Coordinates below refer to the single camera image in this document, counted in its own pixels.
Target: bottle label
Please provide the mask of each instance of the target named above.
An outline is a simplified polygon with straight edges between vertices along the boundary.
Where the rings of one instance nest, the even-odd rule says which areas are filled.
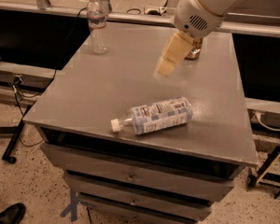
[[[106,26],[106,15],[103,11],[89,11],[87,18],[91,30],[102,29]]]
[[[184,97],[133,107],[132,112],[136,134],[187,123],[192,117],[191,106]]]

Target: gray table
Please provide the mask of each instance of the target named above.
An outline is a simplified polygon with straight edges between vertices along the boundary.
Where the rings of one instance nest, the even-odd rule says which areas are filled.
[[[109,23],[110,51],[95,55],[86,41],[25,116],[87,206],[148,222],[188,223],[207,217],[231,180],[257,165],[231,35],[210,34],[199,60],[184,61],[159,82],[152,74],[175,31]],[[188,125],[112,133],[110,120],[130,107],[177,96],[192,104]]]

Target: drawer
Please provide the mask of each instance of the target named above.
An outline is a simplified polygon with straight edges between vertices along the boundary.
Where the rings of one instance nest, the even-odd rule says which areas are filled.
[[[108,179],[94,179],[69,174],[65,174],[63,178],[70,189],[77,192],[84,192],[130,206],[145,207],[194,220],[204,220],[211,213],[209,207],[191,203],[190,199],[181,199],[180,195],[176,195],[177,197],[165,196],[157,194],[153,190],[137,189],[137,186],[121,186],[118,182],[108,182]]]
[[[211,202],[221,201],[233,187],[232,181],[223,178],[191,174],[141,161],[49,144],[42,145],[42,150],[54,166],[64,170],[171,191]]]
[[[94,196],[78,195],[78,200],[91,209],[101,210],[119,216],[132,218],[133,220],[145,221],[146,223],[156,224],[192,224],[196,223],[191,219],[175,217],[164,213],[146,210],[140,207],[132,207],[122,203],[111,202]]]

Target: water bottle lying on side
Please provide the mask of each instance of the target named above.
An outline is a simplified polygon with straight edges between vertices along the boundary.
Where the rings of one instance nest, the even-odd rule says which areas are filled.
[[[142,134],[188,123],[191,119],[191,105],[185,97],[180,97],[132,107],[120,119],[112,119],[111,126],[114,133],[133,127],[135,134]]]

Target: table top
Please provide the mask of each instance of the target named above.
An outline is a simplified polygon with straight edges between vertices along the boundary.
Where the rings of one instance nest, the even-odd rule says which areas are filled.
[[[203,39],[201,56],[170,77],[153,77],[175,28],[109,22],[110,51],[95,55],[88,38],[38,99],[24,122],[70,133],[214,161],[256,166],[257,152],[230,34]],[[144,135],[112,133],[110,120],[133,106],[184,96],[188,125]]]

